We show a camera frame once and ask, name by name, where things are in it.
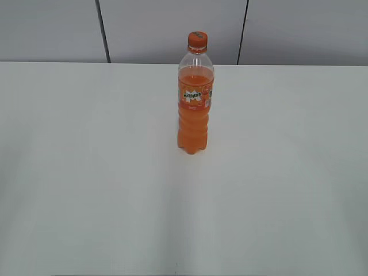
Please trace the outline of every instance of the orange soda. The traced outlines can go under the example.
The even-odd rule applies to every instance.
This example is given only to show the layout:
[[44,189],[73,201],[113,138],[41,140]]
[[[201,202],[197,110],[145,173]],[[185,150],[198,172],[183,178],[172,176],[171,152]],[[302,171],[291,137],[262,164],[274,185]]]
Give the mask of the orange soda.
[[188,154],[204,150],[207,146],[208,113],[214,80],[213,64],[206,54],[207,41],[204,32],[189,34],[189,52],[178,69],[178,147]]

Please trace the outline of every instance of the table surface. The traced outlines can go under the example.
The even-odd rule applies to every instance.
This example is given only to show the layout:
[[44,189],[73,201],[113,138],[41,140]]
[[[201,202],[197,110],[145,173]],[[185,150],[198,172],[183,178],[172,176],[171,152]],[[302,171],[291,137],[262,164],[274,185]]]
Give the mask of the table surface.
[[0,63],[0,275],[368,275],[368,67]]

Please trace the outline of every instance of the bottle cap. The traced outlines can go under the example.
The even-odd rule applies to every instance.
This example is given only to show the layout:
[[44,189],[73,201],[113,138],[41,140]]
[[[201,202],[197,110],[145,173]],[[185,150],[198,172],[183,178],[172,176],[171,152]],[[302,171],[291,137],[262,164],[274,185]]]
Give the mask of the bottle cap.
[[207,51],[208,36],[204,32],[193,32],[188,36],[188,50],[192,53]]

